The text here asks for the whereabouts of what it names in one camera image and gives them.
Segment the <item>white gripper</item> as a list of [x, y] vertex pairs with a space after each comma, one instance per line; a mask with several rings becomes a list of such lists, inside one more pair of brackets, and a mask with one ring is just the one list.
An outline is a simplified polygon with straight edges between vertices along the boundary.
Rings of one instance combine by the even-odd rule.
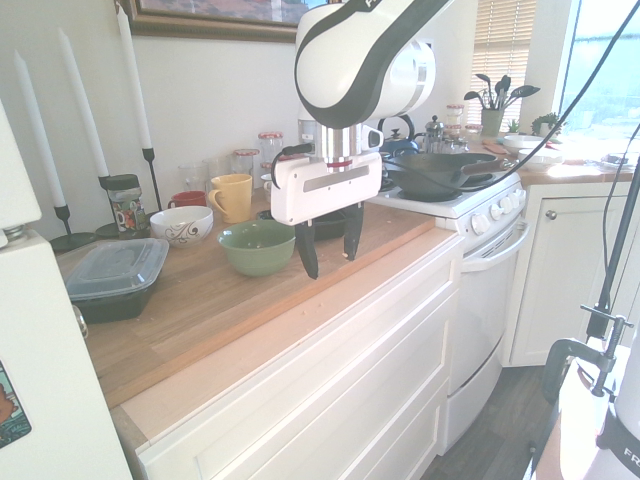
[[271, 187], [271, 214], [280, 223], [297, 224], [296, 247], [312, 279], [318, 278], [319, 267], [314, 246], [315, 225], [307, 220], [345, 207], [344, 253], [353, 261], [364, 219], [361, 201], [376, 196], [380, 189], [381, 155], [371, 152], [352, 160], [350, 169], [333, 173], [323, 161], [312, 162], [309, 158], [288, 160], [275, 167], [277, 186]]

